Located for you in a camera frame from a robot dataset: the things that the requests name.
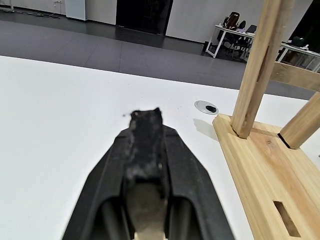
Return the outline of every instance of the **electrical cable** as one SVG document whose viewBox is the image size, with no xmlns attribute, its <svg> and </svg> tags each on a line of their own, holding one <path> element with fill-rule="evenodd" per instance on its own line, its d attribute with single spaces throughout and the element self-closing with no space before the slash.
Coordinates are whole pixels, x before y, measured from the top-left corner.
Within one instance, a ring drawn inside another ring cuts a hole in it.
<svg viewBox="0 0 320 240">
<path fill-rule="evenodd" d="M 55 16 L 55 13 L 52 14 L 47 14 L 43 12 L 25 12 L 25 11 L 16 11 L 16 10 L 4 10 L 0 9 L 4 13 L 9 13 L 9 14 L 25 14 L 25 15 L 30 15 L 30 16 L 35 16 L 38 18 L 53 18 L 53 19 L 60 19 L 60 17 Z"/>
</svg>

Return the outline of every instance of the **wooden base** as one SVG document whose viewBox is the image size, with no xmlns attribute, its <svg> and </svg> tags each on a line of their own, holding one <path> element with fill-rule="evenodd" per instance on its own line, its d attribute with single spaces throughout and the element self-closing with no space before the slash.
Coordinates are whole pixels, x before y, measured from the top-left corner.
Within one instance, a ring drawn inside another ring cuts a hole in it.
<svg viewBox="0 0 320 240">
<path fill-rule="evenodd" d="M 320 240 L 320 171 L 281 128 L 255 122 L 247 139 L 230 116 L 213 120 L 255 240 Z"/>
</svg>

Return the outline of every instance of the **dark doorway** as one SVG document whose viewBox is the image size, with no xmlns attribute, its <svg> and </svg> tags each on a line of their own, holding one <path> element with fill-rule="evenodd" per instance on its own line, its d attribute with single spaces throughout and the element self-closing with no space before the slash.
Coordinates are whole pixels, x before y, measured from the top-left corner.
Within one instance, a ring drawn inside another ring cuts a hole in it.
<svg viewBox="0 0 320 240">
<path fill-rule="evenodd" d="M 164 35 L 173 0 L 117 0 L 116 25 Z"/>
<path fill-rule="evenodd" d="M 320 52 L 320 0 L 313 0 L 310 7 L 304 14 L 300 23 L 294 30 L 290 39 L 293 37 L 304 38 L 304 42 L 309 44 L 309 50 Z"/>
</svg>

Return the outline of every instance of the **wooden stool leg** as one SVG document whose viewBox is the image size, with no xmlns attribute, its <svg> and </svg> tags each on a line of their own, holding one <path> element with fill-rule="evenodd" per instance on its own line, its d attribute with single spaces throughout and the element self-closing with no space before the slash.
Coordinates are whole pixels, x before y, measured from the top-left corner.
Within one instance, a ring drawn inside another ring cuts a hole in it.
<svg viewBox="0 0 320 240">
<path fill-rule="evenodd" d="M 280 131 L 283 140 L 291 149 L 299 148 L 317 129 L 320 128 L 320 92 Z"/>
<path fill-rule="evenodd" d="M 246 139 L 254 124 L 294 2 L 265 1 L 231 119 L 232 128 L 240 138 Z"/>
</svg>

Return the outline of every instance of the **white table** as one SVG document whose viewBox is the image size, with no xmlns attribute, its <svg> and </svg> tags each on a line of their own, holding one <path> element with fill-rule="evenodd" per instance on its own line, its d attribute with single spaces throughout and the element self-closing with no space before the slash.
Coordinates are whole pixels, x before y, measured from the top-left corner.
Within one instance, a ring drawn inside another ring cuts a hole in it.
<svg viewBox="0 0 320 240">
<path fill-rule="evenodd" d="M 1 240 L 61 239 L 129 113 L 155 107 L 207 169 L 235 238 L 253 240 L 213 116 L 194 107 L 206 100 L 231 115 L 237 90 L 3 56 L 0 70 Z M 305 103 L 265 94 L 256 120 L 284 126 Z M 302 146 L 318 167 L 319 139 Z"/>
<path fill-rule="evenodd" d="M 218 46 L 216 47 L 215 52 L 213 53 L 213 52 L 211 52 L 211 51 L 209 50 L 209 48 L 210 48 L 210 45 L 211 45 L 211 43 L 212 43 L 212 41 L 213 41 L 213 37 L 216 36 L 216 35 L 215 35 L 215 31 L 216 31 L 217 29 L 223 31 L 223 34 L 222 34 L 221 39 L 220 39 L 220 41 L 219 41 L 219 43 L 218 43 Z M 235 34 L 235 35 L 239 35 L 239 36 L 246 37 L 246 38 L 250 38 L 250 39 L 253 39 L 253 38 L 255 37 L 254 35 L 247 34 L 247 33 L 245 33 L 245 32 L 239 32 L 239 31 L 235 31 L 235 30 L 230 30 L 230 29 L 227 29 L 227 28 L 222 27 L 221 25 L 214 25 L 214 30 L 213 30 L 213 32 L 212 32 L 212 35 L 211 35 L 210 41 L 209 41 L 209 43 L 208 43 L 208 46 L 206 47 L 206 50 L 205 50 L 205 52 L 208 53 L 208 54 L 210 54 L 211 56 L 213 56 L 214 59 L 216 58 L 216 56 L 217 56 L 217 54 L 218 54 L 218 52 L 219 52 L 219 49 L 220 49 L 221 44 L 222 44 L 222 42 L 223 42 L 223 40 L 224 40 L 224 38 L 225 38 L 226 33 Z"/>
<path fill-rule="evenodd" d="M 315 58 L 320 58 L 320 54 L 314 51 L 310 51 L 310 50 L 304 50 L 300 47 L 294 47 L 291 45 L 288 45 L 286 43 L 281 43 L 281 47 L 282 47 L 282 54 L 280 55 L 279 59 L 277 60 L 277 62 L 281 62 L 282 59 L 285 57 L 285 55 L 287 54 L 287 52 L 289 50 L 291 51 L 295 51 L 295 52 L 299 52 L 299 53 L 303 53 L 303 54 L 307 54 L 310 56 L 313 56 Z M 312 69 L 313 72 L 318 72 L 320 70 L 320 62 Z"/>
</svg>

